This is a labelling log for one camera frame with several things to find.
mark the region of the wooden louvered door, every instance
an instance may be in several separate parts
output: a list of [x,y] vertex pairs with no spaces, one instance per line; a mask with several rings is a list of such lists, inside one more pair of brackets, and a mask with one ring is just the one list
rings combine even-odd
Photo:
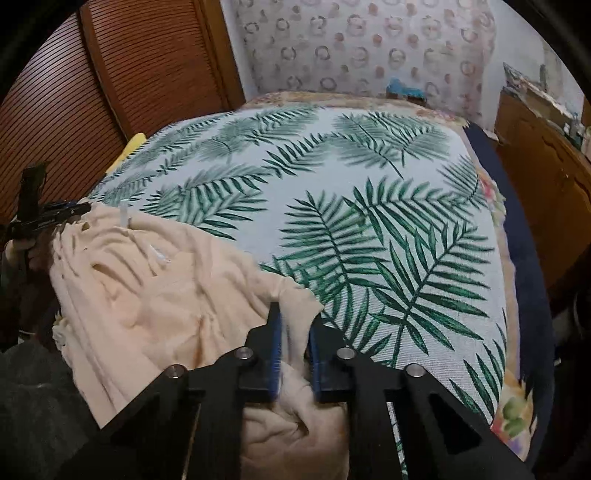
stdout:
[[0,107],[0,218],[16,212],[23,168],[49,162],[44,201],[78,199],[124,146],[73,15],[29,61]]
[[152,134],[237,106],[228,99],[199,2],[91,0],[82,23],[96,39],[101,60],[95,64],[102,63],[97,73],[111,83],[109,100],[132,132]]
[[79,199],[134,134],[243,102],[218,0],[91,0],[0,106],[0,222],[30,164],[49,162],[44,201]]

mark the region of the wallpaper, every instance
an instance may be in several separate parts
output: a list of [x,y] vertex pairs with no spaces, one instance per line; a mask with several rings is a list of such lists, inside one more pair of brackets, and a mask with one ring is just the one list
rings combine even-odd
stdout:
[[495,47],[486,0],[236,0],[260,93],[384,96],[392,78],[474,121]]

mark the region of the navy blue blanket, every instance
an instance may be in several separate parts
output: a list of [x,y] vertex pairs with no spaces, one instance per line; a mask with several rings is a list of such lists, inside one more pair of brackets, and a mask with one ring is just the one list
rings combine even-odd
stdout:
[[554,396],[554,336],[544,276],[519,198],[499,157],[485,133],[475,124],[465,128],[478,159],[506,198],[505,232],[515,265],[515,288],[519,304],[520,379],[528,392],[533,389],[538,427],[526,460],[532,467],[544,439]]

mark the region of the peach towel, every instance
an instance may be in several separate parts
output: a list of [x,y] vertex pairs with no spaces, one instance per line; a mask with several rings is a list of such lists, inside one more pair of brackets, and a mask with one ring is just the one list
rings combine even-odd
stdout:
[[168,365],[203,367],[243,345],[278,301],[288,342],[280,394],[245,408],[242,478],[345,479],[345,406],[315,404],[306,380],[307,335],[322,309],[312,292],[195,227],[141,212],[119,223],[119,209],[93,204],[55,234],[50,268],[63,314],[54,334],[98,424]]

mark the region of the bedspread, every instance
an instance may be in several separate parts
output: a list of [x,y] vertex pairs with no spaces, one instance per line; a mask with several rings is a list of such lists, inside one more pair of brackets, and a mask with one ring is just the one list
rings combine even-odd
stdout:
[[458,124],[402,103],[211,115],[153,135],[91,198],[236,242],[350,345],[423,364],[490,423],[517,306],[502,200]]

